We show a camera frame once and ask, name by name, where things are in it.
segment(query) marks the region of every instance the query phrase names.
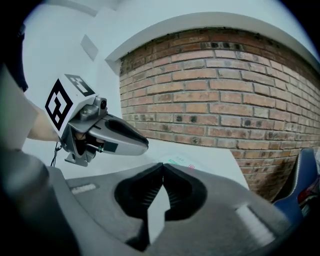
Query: white wall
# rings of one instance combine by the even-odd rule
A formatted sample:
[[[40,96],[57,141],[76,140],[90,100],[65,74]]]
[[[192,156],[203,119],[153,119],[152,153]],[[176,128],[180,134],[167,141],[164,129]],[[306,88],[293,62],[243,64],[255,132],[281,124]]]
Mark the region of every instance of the white wall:
[[[80,46],[84,29],[92,19],[73,9],[41,4],[24,22],[22,57],[29,85],[25,95],[38,107],[44,107],[49,90],[62,70],[87,74],[92,68],[92,61]],[[54,142],[27,139],[22,150],[49,165],[54,146]]]
[[[73,1],[100,10],[93,17],[74,7],[42,4],[25,22],[26,96],[40,107],[63,71],[81,74],[107,98],[109,112],[121,116],[119,58],[154,38],[192,28],[225,26],[257,32],[292,48],[314,67],[319,64],[303,28],[276,0]],[[94,61],[80,46],[85,34],[98,48]],[[23,150],[49,164],[53,148],[54,143],[28,140]]]
[[[313,64],[320,60],[302,26],[277,0],[128,0],[116,11],[102,8],[87,34],[108,60],[115,61],[154,38],[200,27],[253,31],[287,45]]]

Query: blue object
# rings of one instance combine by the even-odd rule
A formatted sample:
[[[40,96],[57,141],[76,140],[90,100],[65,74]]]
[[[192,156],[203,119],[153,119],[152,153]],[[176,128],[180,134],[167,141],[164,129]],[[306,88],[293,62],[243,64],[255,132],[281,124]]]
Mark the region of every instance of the blue object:
[[[314,150],[312,148],[302,149],[292,173],[273,204],[286,215],[293,225],[303,220],[298,204],[298,195],[310,187],[317,179],[317,176],[318,170]]]

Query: cable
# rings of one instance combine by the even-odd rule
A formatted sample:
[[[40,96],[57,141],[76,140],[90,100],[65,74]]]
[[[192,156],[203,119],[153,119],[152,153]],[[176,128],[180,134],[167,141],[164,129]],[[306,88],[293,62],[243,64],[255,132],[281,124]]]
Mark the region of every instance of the cable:
[[[53,156],[53,159],[51,161],[51,164],[50,166],[51,167],[55,167],[56,166],[56,157],[57,157],[57,154],[58,154],[58,151],[62,149],[62,146],[60,145],[58,147],[58,142],[55,144],[55,148],[54,148],[54,156]]]

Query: white ceiling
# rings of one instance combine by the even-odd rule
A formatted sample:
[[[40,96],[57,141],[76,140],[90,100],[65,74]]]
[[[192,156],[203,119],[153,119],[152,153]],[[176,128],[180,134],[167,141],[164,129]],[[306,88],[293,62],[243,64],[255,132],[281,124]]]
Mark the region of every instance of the white ceiling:
[[[77,4],[87,6],[91,9],[99,11],[102,6],[107,6],[110,9],[116,10],[118,5],[124,0],[69,0]]]
[[[117,10],[120,3],[129,0],[45,0],[43,4],[64,6],[96,16],[101,7]]]

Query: red brick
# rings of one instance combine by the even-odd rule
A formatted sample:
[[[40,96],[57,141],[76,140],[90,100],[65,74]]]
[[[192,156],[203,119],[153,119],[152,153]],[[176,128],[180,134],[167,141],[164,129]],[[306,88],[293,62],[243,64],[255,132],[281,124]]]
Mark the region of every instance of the red brick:
[[[160,94],[166,92],[175,92],[175,91],[182,91],[184,89],[184,84],[182,82],[171,82],[171,83],[164,83],[164,84],[156,84],[149,86],[147,88],[147,94]]]
[[[185,133],[191,135],[205,135],[205,128],[199,125],[186,125]]]
[[[179,38],[192,38],[192,37],[198,37],[199,35],[209,35],[207,29],[196,29],[196,30],[187,30],[184,32],[179,33]]]
[[[173,115],[172,114],[156,114],[156,121],[157,122],[164,122],[164,123],[170,123],[173,121]]]
[[[259,167],[263,164],[264,160],[263,159],[236,159],[236,162],[238,163],[239,167]]]
[[[140,133],[147,137],[147,138],[153,138],[156,139],[157,138],[157,133],[155,131],[151,131],[151,130],[140,130]]]
[[[184,70],[190,69],[200,69],[205,67],[205,60],[204,59],[193,59],[188,60],[183,63]]]
[[[290,113],[276,109],[270,109],[269,118],[287,122],[290,122],[291,120]]]
[[[269,109],[255,107],[253,115],[256,118],[268,118],[269,116]]]
[[[295,136],[296,141],[311,141],[311,136],[308,134],[297,134]]]
[[[152,77],[152,76],[156,76],[156,75],[160,75],[160,74],[164,74],[164,73],[179,71],[181,69],[182,69],[181,63],[173,63],[173,64],[160,66],[160,67],[156,67],[151,70],[148,70],[146,72],[146,77]]]
[[[305,109],[310,109],[310,103],[304,100],[303,98],[299,99],[299,105]]]
[[[256,63],[249,63],[250,70],[257,73],[266,74],[266,67]]]
[[[210,80],[210,88],[213,90],[253,92],[252,83],[244,81]]]
[[[292,84],[293,86],[298,87],[299,86],[299,81],[293,77],[290,76],[290,84]]]
[[[165,133],[165,132],[157,132],[158,138],[163,141],[174,141],[174,135],[172,133]]]
[[[125,108],[128,106],[128,100],[123,100],[120,102],[121,108]]]
[[[235,139],[219,138],[217,141],[218,148],[235,149],[237,141]]]
[[[219,93],[216,91],[179,92],[173,95],[174,102],[214,102],[218,99]]]
[[[252,116],[253,108],[251,106],[243,105],[210,104],[210,112],[238,116]]]
[[[271,67],[267,67],[266,68],[266,73],[269,75],[269,76],[272,76],[272,77],[275,77],[275,78],[278,78],[280,80],[283,80],[283,81],[286,81],[289,83],[289,76],[285,73],[282,73],[280,72],[279,70],[276,70],[274,68],[271,68]]]
[[[142,109],[146,109],[147,106],[136,106],[136,107],[133,107],[133,106],[129,106],[129,107],[126,107],[125,108],[125,113],[124,114],[131,114],[131,113],[137,113],[137,110],[139,111],[140,108]]]
[[[284,91],[287,90],[286,83],[284,81],[275,78],[274,83],[275,83],[275,87]]]
[[[236,59],[236,54],[231,50],[215,50],[216,58]]]
[[[273,108],[276,105],[274,98],[264,97],[255,94],[244,94],[243,103]]]
[[[147,130],[148,129],[148,123],[147,122],[135,122],[135,128],[137,129],[143,129]]]
[[[281,151],[270,151],[268,154],[269,158],[280,158],[282,156],[282,152]]]
[[[134,98],[141,97],[141,96],[145,96],[145,95],[147,95],[147,90],[146,90],[146,88],[139,89],[139,90],[135,90],[135,91],[133,92],[133,97],[134,97]]]
[[[221,125],[230,126],[230,127],[240,127],[241,118],[240,117],[231,117],[231,116],[221,116]]]
[[[255,159],[260,158],[261,151],[246,151],[244,158]]]
[[[220,100],[222,102],[241,103],[242,95],[238,92],[221,91]]]
[[[119,77],[119,80],[122,81],[122,80],[125,80],[126,78],[128,78],[128,73],[125,73],[125,74],[121,75]]]
[[[304,126],[309,126],[310,125],[310,120],[308,118],[305,118],[303,116],[299,116],[299,125],[304,125]]]
[[[208,104],[206,103],[188,103],[185,105],[185,111],[187,113],[207,113],[208,112]]]
[[[129,84],[129,85],[126,85],[126,86],[123,86],[120,88],[120,94],[125,94],[127,92],[130,92],[134,90],[134,85],[133,84]]]
[[[300,153],[300,149],[292,149],[290,152],[290,156],[297,156]]]
[[[154,96],[154,103],[168,103],[172,102],[173,95],[171,93],[159,94]]]
[[[301,114],[302,114],[303,116],[307,117],[307,116],[308,116],[308,110],[302,108],[302,109],[301,109]]]
[[[282,71],[282,65],[280,63],[270,60],[270,64],[274,69]]]
[[[195,81],[186,81],[185,90],[186,91],[200,91],[207,89],[207,81],[195,80]]]
[[[192,145],[203,145],[213,147],[216,144],[214,138],[207,137],[196,137],[187,135],[176,135],[174,136],[174,141],[178,143],[192,144]]]
[[[238,60],[245,60],[245,61],[249,61],[249,62],[255,62],[255,63],[259,63],[265,66],[270,66],[270,62],[267,58],[258,56],[258,55],[254,55],[254,54],[250,54],[247,52],[237,52],[237,58]]]
[[[217,115],[206,114],[206,115],[194,115],[194,114],[184,114],[175,115],[174,120],[176,122],[182,122],[187,124],[198,124],[198,125],[219,125],[219,117]]]
[[[207,59],[206,66],[208,68],[231,68],[239,70],[249,70],[248,64],[246,62],[231,59]]]
[[[145,79],[146,78],[146,72],[142,72],[142,73],[136,74],[132,78],[133,78],[133,82]]]
[[[242,150],[267,150],[269,148],[269,142],[239,140],[237,148]]]
[[[274,121],[264,119],[243,118],[242,126],[247,128],[272,130]]]
[[[270,88],[269,86],[266,85],[262,85],[262,84],[258,84],[258,83],[254,83],[254,92],[256,94],[262,94],[262,95],[270,95]]]
[[[261,51],[259,48],[252,47],[249,45],[243,45],[243,50],[247,53],[255,54],[255,55],[261,55]]]
[[[208,34],[200,34],[198,36],[180,38],[180,39],[175,39],[173,41],[170,41],[170,47],[187,45],[187,44],[195,43],[195,42],[206,42],[206,41],[209,41],[209,35]]]
[[[120,98],[122,101],[127,100],[127,99],[131,99],[132,97],[133,97],[132,91],[129,91],[129,92],[126,92],[126,93],[120,95]]]
[[[243,174],[249,174],[249,173],[251,173],[252,172],[252,167],[241,167],[240,168],[241,169],[241,172],[243,173]]]
[[[302,113],[301,107],[294,105],[294,104],[291,104],[291,103],[286,104],[286,110],[288,112],[296,113],[298,115],[301,115],[301,113]]]
[[[281,149],[294,149],[296,147],[295,141],[283,141],[281,143]]]
[[[142,58],[140,58],[140,59],[137,59],[137,58],[136,58],[136,59],[132,60],[131,64],[132,64],[133,71],[134,71],[136,68],[142,66],[142,65],[145,64],[145,63],[146,63],[146,61],[145,61],[145,58],[144,58],[144,57],[142,57]]]
[[[140,98],[132,98],[129,99],[129,105],[130,106],[136,106],[136,105],[144,105],[144,104],[152,104],[154,103],[154,98],[152,96],[145,96]]]
[[[163,66],[171,62],[171,57],[164,57],[153,62],[153,67]]]
[[[143,88],[143,87],[151,86],[153,84],[154,84],[153,79],[144,79],[144,80],[135,82],[133,84],[133,89],[136,90],[136,89],[140,89],[140,88]]]
[[[270,142],[270,146],[269,146],[269,149],[270,150],[279,150],[280,149],[280,145],[281,145],[281,142]]]
[[[313,98],[311,98],[311,97],[310,97],[306,92],[304,92],[304,91],[302,92],[302,98],[305,99],[305,100],[309,100],[309,99],[312,100],[312,99],[313,99]]]
[[[299,97],[292,95],[292,103],[293,104],[299,105],[299,99],[300,99]]]
[[[156,84],[169,83],[171,82],[171,74],[158,75],[154,78],[154,82]]]
[[[130,76],[134,76],[134,75],[139,74],[139,73],[141,73],[143,71],[152,69],[152,67],[153,67],[152,63],[144,64],[144,65],[134,69],[133,71],[131,71],[129,75]]]
[[[190,80],[190,79],[201,79],[201,78],[216,78],[216,70],[210,68],[192,69],[177,71],[172,74],[174,81],[177,80]]]
[[[265,130],[252,130],[250,133],[250,139],[253,140],[264,140],[266,137]]]
[[[219,69],[221,79],[240,79],[240,72],[234,69]]]
[[[214,52],[212,50],[199,50],[173,55],[171,56],[171,60],[173,62],[180,62],[192,59],[212,58],[213,56]]]
[[[288,137],[288,133],[285,131],[268,131],[266,133],[266,139],[272,141],[284,141]]]
[[[286,66],[283,66],[283,72],[294,77],[295,79],[299,79],[299,74]]]
[[[234,158],[244,158],[245,152],[243,150],[230,150]]]
[[[179,124],[167,124],[159,122],[148,122],[148,129],[155,131],[173,132],[181,134],[184,132],[185,127]]]
[[[270,95],[271,97],[275,97],[277,99],[281,99],[287,102],[292,101],[292,95],[289,92],[279,90],[277,88],[270,88]]]
[[[129,77],[129,78],[127,78],[127,79],[122,80],[122,81],[120,82],[120,88],[123,87],[123,86],[127,86],[127,85],[129,85],[129,84],[132,84],[133,80],[134,80],[134,79],[133,79],[132,77]]]
[[[275,81],[273,78],[263,74],[258,74],[252,71],[241,71],[241,75],[243,80],[246,80],[246,81],[253,81],[256,83],[270,85],[270,86],[273,86],[275,84]]]
[[[131,120],[133,120],[132,117],[133,116],[131,114],[124,114],[122,116],[122,119],[125,120],[125,121],[131,121]]]
[[[140,121],[154,121],[156,119],[155,114],[134,115],[134,120],[137,120],[136,116],[138,116],[138,120],[140,120]]]
[[[291,114],[291,122],[298,123],[298,121],[299,121],[299,116],[296,114]]]
[[[299,76],[299,80],[301,83],[303,83],[305,85],[307,84],[307,80],[302,75]]]
[[[274,121],[274,130],[283,131],[285,128],[285,122],[282,121]]]
[[[213,137],[247,139],[249,137],[249,132],[246,129],[209,127],[208,135]]]
[[[182,113],[184,111],[183,104],[155,104],[147,107],[149,113]]]
[[[181,45],[179,48],[180,48],[181,53],[194,52],[196,50],[201,50],[201,44],[200,43],[191,43],[191,44]]]
[[[299,97],[302,97],[302,90],[295,87],[294,85],[287,83],[286,88],[287,88],[288,92],[293,93],[294,95],[297,95]]]
[[[285,101],[276,99],[275,100],[275,108],[278,110],[286,110],[287,109],[287,103]]]
[[[249,61],[249,62],[254,61],[254,55],[251,53],[237,51],[236,55],[239,60],[244,60],[244,61]]]

